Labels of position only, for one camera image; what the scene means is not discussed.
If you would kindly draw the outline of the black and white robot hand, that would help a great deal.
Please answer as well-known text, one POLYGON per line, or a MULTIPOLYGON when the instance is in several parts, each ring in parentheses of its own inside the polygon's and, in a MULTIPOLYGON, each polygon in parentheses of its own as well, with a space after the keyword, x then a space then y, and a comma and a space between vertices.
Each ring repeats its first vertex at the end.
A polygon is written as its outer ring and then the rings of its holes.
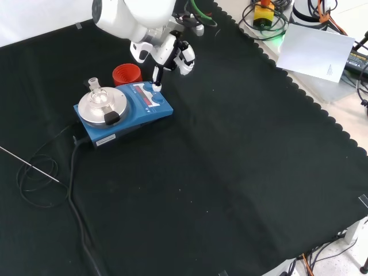
POLYGON ((195 53, 187 41, 181 39, 182 33, 190 29, 197 36, 204 34, 204 25, 192 13, 174 13, 167 24, 161 28, 148 29, 139 43, 131 43, 130 51, 138 63, 152 56, 155 67, 152 74, 152 89, 160 92, 164 71, 179 69, 181 75, 188 75, 195 64, 195 53))

